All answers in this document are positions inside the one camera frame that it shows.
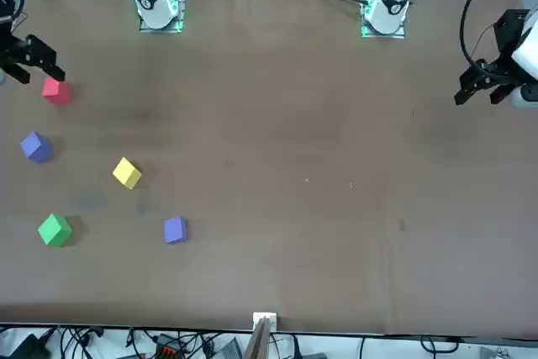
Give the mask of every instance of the blue cube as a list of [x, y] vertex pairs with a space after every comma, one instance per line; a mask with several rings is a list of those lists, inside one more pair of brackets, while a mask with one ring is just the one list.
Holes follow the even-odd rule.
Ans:
[[24, 155], [36, 163], [44, 163], [52, 157], [52, 145], [49, 140], [33, 131], [20, 142]]
[[187, 240], [187, 220], [182, 217], [165, 220], [165, 242], [176, 244]]

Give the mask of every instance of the red cube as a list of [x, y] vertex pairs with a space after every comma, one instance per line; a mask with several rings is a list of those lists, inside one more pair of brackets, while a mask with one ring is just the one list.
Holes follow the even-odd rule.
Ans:
[[57, 82], [51, 77], [45, 79], [43, 97], [53, 104], [68, 104], [71, 102], [71, 88], [66, 82]]

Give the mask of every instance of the brown table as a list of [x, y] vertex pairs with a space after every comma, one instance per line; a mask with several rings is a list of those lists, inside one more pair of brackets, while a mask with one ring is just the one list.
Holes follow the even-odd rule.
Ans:
[[[2, 320], [538, 336], [538, 112], [454, 106], [464, 2], [414, 0], [401, 41], [340, 0], [187, 0], [176, 36], [139, 34], [130, 0], [28, 0], [18, 32], [75, 100], [37, 70], [1, 88]], [[475, 0], [469, 48], [514, 6]], [[34, 129], [52, 162], [22, 156]], [[51, 212], [68, 247], [37, 234]]]

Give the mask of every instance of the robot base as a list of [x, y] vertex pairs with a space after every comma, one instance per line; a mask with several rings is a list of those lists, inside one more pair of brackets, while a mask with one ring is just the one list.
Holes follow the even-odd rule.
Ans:
[[404, 21], [407, 17], [407, 10], [409, 8], [409, 4], [405, 7], [402, 13], [402, 23], [400, 24], [400, 27], [393, 32], [392, 34], [381, 34], [380, 32], [376, 31], [368, 22], [366, 19], [366, 15], [370, 13], [370, 10], [372, 8], [372, 2], [374, 0], [366, 0], [368, 2], [367, 5], [361, 4], [361, 8], [359, 10], [361, 15], [361, 36], [363, 38], [371, 38], [371, 37], [383, 37], [383, 38], [405, 38], [405, 26]]
[[141, 33], [181, 33], [185, 25], [185, 2], [187, 0], [173, 0], [171, 7], [177, 10], [177, 16], [174, 17], [171, 22], [162, 29], [152, 29], [147, 26], [144, 20], [140, 19], [140, 32]]

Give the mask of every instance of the yellow cube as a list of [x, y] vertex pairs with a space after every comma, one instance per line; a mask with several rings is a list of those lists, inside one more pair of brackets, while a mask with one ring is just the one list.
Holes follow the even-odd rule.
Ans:
[[122, 157], [112, 174], [128, 189], [133, 189], [140, 177], [142, 177], [142, 173], [125, 157]]

